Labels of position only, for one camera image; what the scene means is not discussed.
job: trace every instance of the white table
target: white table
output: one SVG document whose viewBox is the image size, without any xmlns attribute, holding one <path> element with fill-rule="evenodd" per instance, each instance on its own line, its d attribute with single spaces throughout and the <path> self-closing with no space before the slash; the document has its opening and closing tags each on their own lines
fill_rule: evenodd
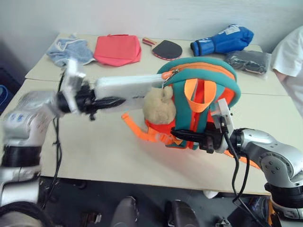
<svg viewBox="0 0 303 227">
<path fill-rule="evenodd" d="M 55 90 L 57 85 L 54 81 L 27 79 L 0 119 L 26 92 Z M 242 94 L 232 112 L 235 127 L 264 130 L 303 151 L 303 121 L 290 97 Z M 130 115 L 144 128 L 141 110 L 131 111 Z M 199 150 L 165 148 L 162 143 L 139 140 L 121 120 L 121 113 L 98 112 L 96 118 L 94 122 L 85 115 L 68 114 L 62 118 L 60 177 L 232 192 L 234 160 L 231 157 Z M 42 174 L 45 176 L 54 174 L 54 138 L 50 126 L 42 148 Z M 236 181 L 238 190 L 244 171 L 245 164 L 240 163 Z M 263 173 L 252 167 L 244 192 L 268 194 L 265 183 Z"/>
<path fill-rule="evenodd" d="M 68 37 L 67 34 L 60 34 L 58 38 Z M 97 42 L 97 36 L 93 35 L 78 35 L 79 38 L 86 39 L 88 41 L 88 47 L 94 52 Z M 190 49 L 191 41 L 174 40 L 179 44 L 182 49 L 182 57 L 193 57 Z M 142 57 L 138 63 L 128 64 L 122 67 L 112 67 L 108 65 L 102 65 L 98 62 L 91 62 L 84 66 L 87 79 L 90 83 L 94 83 L 99 77 L 104 76 L 130 76 L 130 75 L 146 75 L 154 74 L 168 61 L 162 60 L 153 56 L 151 53 L 151 47 L 149 45 L 141 43 Z M 262 51 L 258 45 L 250 45 L 247 50 Z M 224 55 L 211 54 L 207 57 L 215 57 L 218 59 L 224 58 Z M 60 80 L 60 68 L 50 60 L 45 54 L 38 64 L 26 75 L 27 79 L 37 79 L 45 81 L 59 81 Z M 262 95 L 274 95 L 274 96 L 286 96 L 284 88 L 281 86 L 276 75 L 269 71 L 267 72 L 267 80 L 263 80 L 251 74 L 246 74 L 242 71 L 237 71 L 238 84 L 241 92 L 244 94 L 262 94 Z"/>
</svg>

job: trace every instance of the ping pong paddle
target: ping pong paddle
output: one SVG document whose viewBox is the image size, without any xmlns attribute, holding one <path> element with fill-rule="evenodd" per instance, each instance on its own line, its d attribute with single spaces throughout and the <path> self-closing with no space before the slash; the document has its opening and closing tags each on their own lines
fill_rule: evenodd
<svg viewBox="0 0 303 227">
<path fill-rule="evenodd" d="M 157 43 L 151 39 L 143 38 L 142 42 L 151 46 L 152 53 L 158 58 L 164 60 L 174 60 L 181 56 L 182 48 L 171 41 L 163 40 L 160 43 Z"/>
</svg>

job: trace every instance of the white shirt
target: white shirt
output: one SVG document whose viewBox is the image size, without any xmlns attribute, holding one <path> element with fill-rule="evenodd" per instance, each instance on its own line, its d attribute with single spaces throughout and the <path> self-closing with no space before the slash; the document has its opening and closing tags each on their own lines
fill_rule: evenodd
<svg viewBox="0 0 303 227">
<path fill-rule="evenodd" d="M 274 49 L 271 67 L 278 71 L 275 73 L 303 117 L 303 26 L 291 32 Z"/>
</svg>

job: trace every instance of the pink pouch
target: pink pouch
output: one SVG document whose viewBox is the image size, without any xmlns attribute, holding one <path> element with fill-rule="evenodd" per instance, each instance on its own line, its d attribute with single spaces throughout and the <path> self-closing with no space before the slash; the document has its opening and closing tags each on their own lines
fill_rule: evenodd
<svg viewBox="0 0 303 227">
<path fill-rule="evenodd" d="M 135 35 L 99 36 L 94 58 L 112 66 L 122 66 L 141 59 L 141 46 Z"/>
</svg>

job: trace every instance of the teddy bear ear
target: teddy bear ear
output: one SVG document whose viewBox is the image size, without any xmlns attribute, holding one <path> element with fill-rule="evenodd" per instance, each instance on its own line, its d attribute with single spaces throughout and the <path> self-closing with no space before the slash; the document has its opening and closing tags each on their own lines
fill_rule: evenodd
<svg viewBox="0 0 303 227">
<path fill-rule="evenodd" d="M 173 90 L 172 90 L 172 87 L 171 86 L 166 86 L 164 89 L 163 89 L 163 98 L 168 100 L 168 99 L 171 99 L 173 96 Z"/>
</svg>

